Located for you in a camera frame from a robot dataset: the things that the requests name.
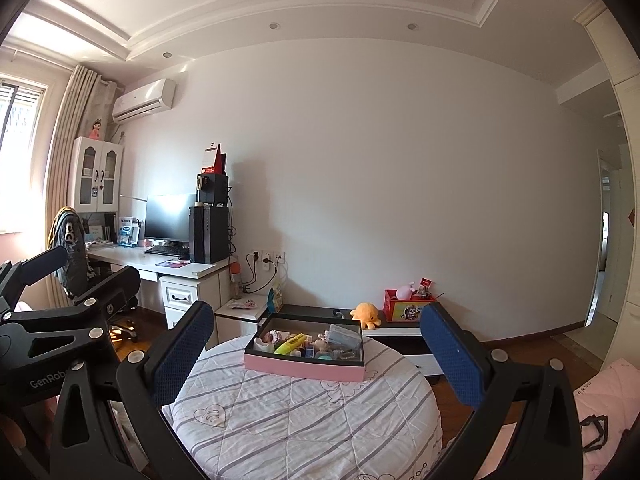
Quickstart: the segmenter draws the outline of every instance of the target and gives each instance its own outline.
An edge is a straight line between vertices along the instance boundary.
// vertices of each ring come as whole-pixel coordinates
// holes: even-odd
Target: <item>pink box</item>
[[[332,324],[349,328],[360,336],[359,359],[329,361],[271,354],[254,350],[254,340],[251,339],[244,348],[244,367],[248,370],[256,370],[268,374],[315,379],[318,381],[362,382],[365,377],[365,359],[362,347],[362,329],[359,321],[274,313],[270,314],[255,336],[261,338],[270,330],[283,330],[290,333],[305,333],[315,338],[319,333],[328,330]]]
[[[364,380],[364,366],[341,366],[316,362],[302,363],[261,355],[244,354],[244,367],[257,372],[303,379],[317,379],[318,381],[361,383]]]

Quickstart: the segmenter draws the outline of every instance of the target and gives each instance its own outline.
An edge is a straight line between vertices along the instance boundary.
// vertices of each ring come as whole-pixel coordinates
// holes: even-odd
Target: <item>storage box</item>
[[[355,359],[333,361],[258,351],[254,350],[254,338],[252,338],[244,348],[244,367],[249,370],[303,379],[362,382],[365,377],[365,368],[362,330],[360,329],[359,321],[332,319],[325,322],[318,317],[292,316],[277,312],[269,315],[255,336],[262,339],[262,336],[267,332],[280,330],[289,332],[292,335],[299,333],[309,334],[315,340],[318,338],[318,334],[323,334],[325,330],[329,330],[332,324],[353,330],[358,335],[360,348],[356,350]]]
[[[412,322],[415,323],[420,319],[420,311],[429,303],[436,301],[429,294],[426,298],[412,296],[409,300],[397,300],[394,288],[385,289],[385,306],[382,312],[385,314],[387,322]]]

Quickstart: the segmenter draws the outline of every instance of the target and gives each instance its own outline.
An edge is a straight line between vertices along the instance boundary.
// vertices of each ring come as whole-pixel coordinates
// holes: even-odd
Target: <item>red toy box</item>
[[[426,298],[414,295],[409,300],[398,300],[396,299],[396,290],[395,288],[385,289],[385,306],[382,312],[385,314],[385,319],[389,323],[415,323],[420,319],[420,311],[422,308],[426,304],[436,301],[431,294]]]

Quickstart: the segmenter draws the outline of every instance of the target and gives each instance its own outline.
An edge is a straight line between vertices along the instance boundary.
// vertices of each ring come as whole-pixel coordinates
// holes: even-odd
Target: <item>yellow highlighter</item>
[[[288,355],[299,346],[302,346],[305,343],[305,341],[306,341],[306,334],[295,335],[288,341],[278,346],[273,353],[280,354],[280,355]]]

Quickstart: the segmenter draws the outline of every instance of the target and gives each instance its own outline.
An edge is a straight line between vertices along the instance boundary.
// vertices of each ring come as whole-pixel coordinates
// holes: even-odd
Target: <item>white bedsheet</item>
[[[203,352],[163,411],[216,480],[410,480],[442,446],[429,383],[398,352],[365,338],[362,383],[246,370],[250,336]]]

